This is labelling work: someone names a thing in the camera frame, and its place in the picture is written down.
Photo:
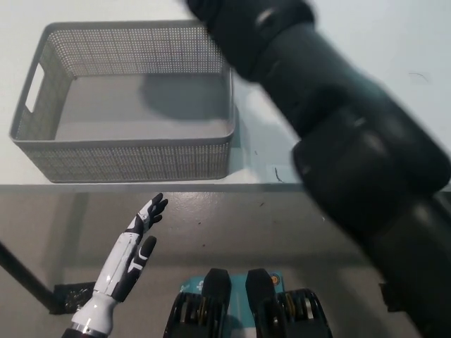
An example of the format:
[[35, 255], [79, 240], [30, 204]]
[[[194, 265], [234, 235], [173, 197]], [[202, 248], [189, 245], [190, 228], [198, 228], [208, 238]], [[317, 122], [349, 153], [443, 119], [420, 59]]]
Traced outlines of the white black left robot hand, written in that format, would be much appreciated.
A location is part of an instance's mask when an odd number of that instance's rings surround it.
[[125, 301], [140, 276], [153, 248], [156, 238], [150, 236], [140, 242], [150, 228], [162, 220], [168, 200], [162, 193], [150, 199], [119, 235], [94, 286], [94, 292], [110, 296], [118, 302]]

